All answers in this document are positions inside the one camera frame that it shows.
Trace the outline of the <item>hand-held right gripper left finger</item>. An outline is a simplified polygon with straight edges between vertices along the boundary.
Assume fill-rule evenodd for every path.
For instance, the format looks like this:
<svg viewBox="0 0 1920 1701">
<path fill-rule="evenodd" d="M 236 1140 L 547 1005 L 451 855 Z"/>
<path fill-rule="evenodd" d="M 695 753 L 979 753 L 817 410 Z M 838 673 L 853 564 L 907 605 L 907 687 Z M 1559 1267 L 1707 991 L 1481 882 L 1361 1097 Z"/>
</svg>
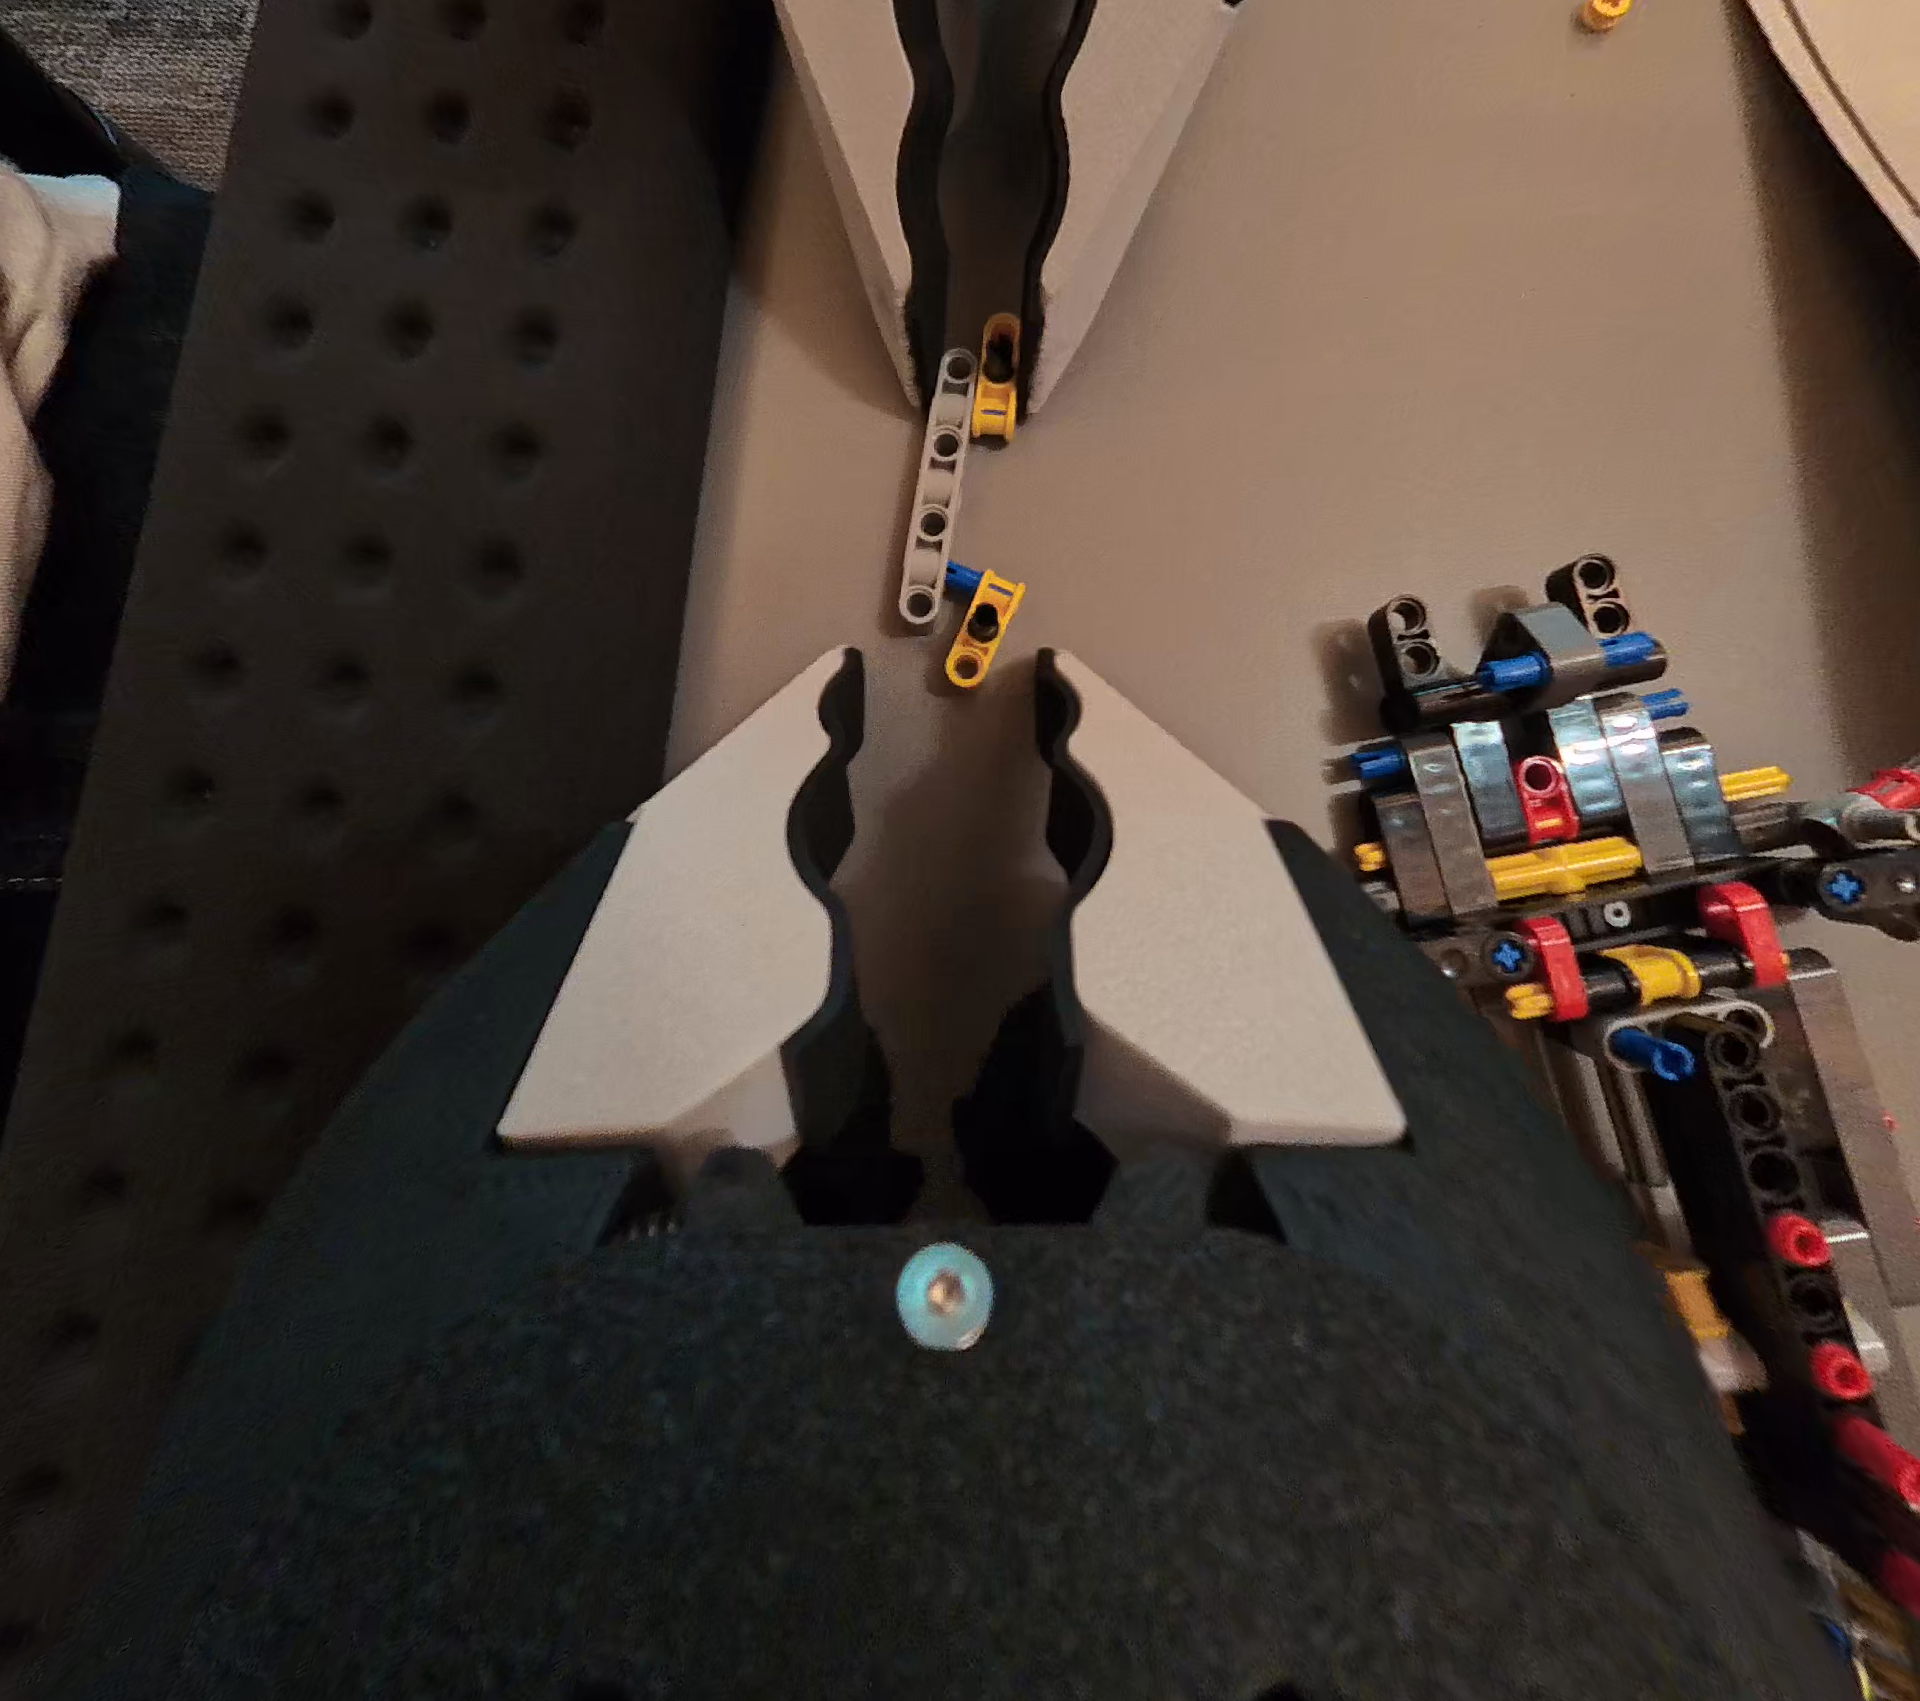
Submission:
<svg viewBox="0 0 1920 1701">
<path fill-rule="evenodd" d="M 887 1122 L 836 875 L 866 721 L 831 648 L 628 818 L 496 1136 L 824 1153 Z"/>
</svg>

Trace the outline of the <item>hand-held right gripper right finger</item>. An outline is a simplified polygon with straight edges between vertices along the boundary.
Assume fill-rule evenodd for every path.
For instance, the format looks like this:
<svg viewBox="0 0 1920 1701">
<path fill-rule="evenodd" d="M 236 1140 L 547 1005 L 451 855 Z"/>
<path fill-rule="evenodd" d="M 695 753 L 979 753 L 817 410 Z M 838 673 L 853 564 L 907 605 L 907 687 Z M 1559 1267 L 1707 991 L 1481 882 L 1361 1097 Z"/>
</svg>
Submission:
<svg viewBox="0 0 1920 1701">
<path fill-rule="evenodd" d="M 1408 1132 L 1269 816 L 1068 651 L 1034 658 L 1068 1119 L 1113 1155 Z"/>
</svg>

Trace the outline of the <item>yellow lego connector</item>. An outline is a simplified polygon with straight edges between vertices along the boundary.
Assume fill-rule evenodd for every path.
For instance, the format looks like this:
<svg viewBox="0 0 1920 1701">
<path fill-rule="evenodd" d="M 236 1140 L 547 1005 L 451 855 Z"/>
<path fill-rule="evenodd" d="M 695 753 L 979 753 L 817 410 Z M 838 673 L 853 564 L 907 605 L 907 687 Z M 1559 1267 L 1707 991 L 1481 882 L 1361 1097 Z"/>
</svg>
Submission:
<svg viewBox="0 0 1920 1701">
<path fill-rule="evenodd" d="M 998 648 L 1018 616 L 1026 589 L 997 570 L 997 586 L 975 601 L 964 599 L 962 620 L 945 663 L 946 681 L 964 690 L 984 685 Z"/>
<path fill-rule="evenodd" d="M 975 441 L 1012 443 L 1021 419 L 1022 320 L 997 312 L 984 322 L 977 354 L 971 431 Z"/>
</svg>

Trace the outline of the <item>short grey lego beam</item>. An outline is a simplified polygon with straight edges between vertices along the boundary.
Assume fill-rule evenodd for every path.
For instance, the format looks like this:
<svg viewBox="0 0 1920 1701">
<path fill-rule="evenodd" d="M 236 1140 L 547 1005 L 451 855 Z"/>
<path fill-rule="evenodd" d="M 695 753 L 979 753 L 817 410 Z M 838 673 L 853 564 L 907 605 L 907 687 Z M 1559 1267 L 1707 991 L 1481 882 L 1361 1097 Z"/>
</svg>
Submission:
<svg viewBox="0 0 1920 1701">
<path fill-rule="evenodd" d="M 979 361 L 968 348 L 949 348 L 939 362 L 926 407 L 897 603 L 900 620 L 913 633 L 925 633 L 934 622 L 949 586 L 950 542 L 973 439 L 977 367 Z"/>
</svg>

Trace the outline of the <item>lego chassis model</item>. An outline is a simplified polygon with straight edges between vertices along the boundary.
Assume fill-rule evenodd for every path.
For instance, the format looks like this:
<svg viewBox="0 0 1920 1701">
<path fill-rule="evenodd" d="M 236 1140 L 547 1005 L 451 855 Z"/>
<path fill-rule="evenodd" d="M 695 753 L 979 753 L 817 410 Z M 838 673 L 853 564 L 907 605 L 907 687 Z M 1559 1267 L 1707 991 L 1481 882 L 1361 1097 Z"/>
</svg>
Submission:
<svg viewBox="0 0 1920 1701">
<path fill-rule="evenodd" d="M 1628 1198 L 1850 1691 L 1917 1697 L 1917 1203 L 1844 978 L 1795 944 L 1917 943 L 1917 757 L 1825 798 L 1720 767 L 1601 553 L 1471 666 L 1408 592 L 1367 638 L 1361 889 Z"/>
</svg>

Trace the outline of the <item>black perforated mat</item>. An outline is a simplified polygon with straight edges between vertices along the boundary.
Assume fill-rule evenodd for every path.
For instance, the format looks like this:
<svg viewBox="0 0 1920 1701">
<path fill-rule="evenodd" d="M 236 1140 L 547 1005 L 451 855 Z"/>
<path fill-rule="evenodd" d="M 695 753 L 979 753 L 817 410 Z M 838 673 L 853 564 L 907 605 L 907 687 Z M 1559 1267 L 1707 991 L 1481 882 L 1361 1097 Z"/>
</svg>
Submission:
<svg viewBox="0 0 1920 1701">
<path fill-rule="evenodd" d="M 260 0 L 5 1124 L 5 1697 L 328 1117 L 658 779 L 759 0 Z"/>
</svg>

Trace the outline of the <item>person's white shirt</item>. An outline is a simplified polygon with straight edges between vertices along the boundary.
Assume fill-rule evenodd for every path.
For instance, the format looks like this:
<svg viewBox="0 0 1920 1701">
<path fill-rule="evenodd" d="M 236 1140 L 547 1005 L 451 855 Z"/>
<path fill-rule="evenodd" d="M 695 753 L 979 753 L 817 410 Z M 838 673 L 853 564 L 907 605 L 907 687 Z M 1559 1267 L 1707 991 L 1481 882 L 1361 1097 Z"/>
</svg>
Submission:
<svg viewBox="0 0 1920 1701">
<path fill-rule="evenodd" d="M 45 551 L 55 484 L 35 420 L 92 283 L 118 257 L 123 188 L 2 163 L 2 682 Z"/>
</svg>

